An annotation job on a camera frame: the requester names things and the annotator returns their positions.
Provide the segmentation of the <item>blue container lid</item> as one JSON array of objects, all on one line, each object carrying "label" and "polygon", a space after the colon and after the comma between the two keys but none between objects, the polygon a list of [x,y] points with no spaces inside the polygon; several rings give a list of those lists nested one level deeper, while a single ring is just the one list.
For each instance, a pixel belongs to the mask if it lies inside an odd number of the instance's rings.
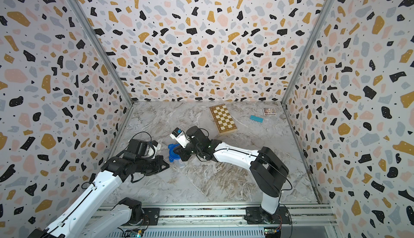
[{"label": "blue container lid", "polygon": [[168,149],[169,149],[169,161],[172,163],[175,160],[181,160],[180,155],[177,153],[177,151],[179,150],[179,148],[181,147],[180,144],[169,144],[168,145]]}]

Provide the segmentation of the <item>clear plastic container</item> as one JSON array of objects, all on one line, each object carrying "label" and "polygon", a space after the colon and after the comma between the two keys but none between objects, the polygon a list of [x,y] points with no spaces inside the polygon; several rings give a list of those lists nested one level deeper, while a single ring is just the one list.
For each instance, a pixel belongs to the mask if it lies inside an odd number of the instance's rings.
[{"label": "clear plastic container", "polygon": [[185,162],[181,159],[180,156],[170,156],[170,160],[179,169],[183,169],[186,167]]}]

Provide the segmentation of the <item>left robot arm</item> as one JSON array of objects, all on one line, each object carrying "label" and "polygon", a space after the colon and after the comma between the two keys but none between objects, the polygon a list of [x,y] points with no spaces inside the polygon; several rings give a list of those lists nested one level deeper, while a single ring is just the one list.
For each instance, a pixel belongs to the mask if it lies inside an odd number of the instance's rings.
[{"label": "left robot arm", "polygon": [[127,225],[150,224],[144,215],[142,203],[124,198],[109,213],[88,225],[91,217],[103,202],[128,178],[135,173],[152,176],[169,169],[170,165],[163,156],[154,158],[121,158],[114,156],[107,160],[83,194],[47,228],[33,230],[31,238],[96,238],[104,237],[118,227]]}]

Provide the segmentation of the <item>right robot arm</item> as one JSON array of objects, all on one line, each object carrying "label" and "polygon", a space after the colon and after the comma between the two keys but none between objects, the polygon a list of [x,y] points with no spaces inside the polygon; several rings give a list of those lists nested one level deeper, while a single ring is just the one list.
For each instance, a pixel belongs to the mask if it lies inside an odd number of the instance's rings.
[{"label": "right robot arm", "polygon": [[196,126],[187,132],[176,128],[170,137],[179,144],[174,152],[184,162],[194,155],[206,161],[229,163],[250,171],[263,193],[262,211],[268,215],[276,213],[283,185],[288,182],[289,169],[270,148],[264,146],[260,150],[249,150],[231,146],[220,140],[209,139]]}]

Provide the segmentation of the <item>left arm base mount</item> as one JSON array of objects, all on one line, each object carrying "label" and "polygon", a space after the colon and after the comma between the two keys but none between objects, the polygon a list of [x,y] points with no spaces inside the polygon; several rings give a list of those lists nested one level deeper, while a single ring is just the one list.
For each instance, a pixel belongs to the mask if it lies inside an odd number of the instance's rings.
[{"label": "left arm base mount", "polygon": [[127,218],[125,225],[156,226],[158,224],[161,211],[159,207],[143,208],[142,202],[132,198],[124,198],[117,205],[124,205],[130,211],[130,216]]}]

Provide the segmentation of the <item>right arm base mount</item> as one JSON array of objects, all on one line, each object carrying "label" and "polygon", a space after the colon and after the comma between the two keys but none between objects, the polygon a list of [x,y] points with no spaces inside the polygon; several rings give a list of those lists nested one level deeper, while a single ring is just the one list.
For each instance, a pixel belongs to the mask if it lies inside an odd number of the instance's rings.
[{"label": "right arm base mount", "polygon": [[289,210],[284,206],[279,206],[275,213],[270,214],[261,207],[247,207],[244,219],[249,225],[255,224],[288,224],[292,223]]}]

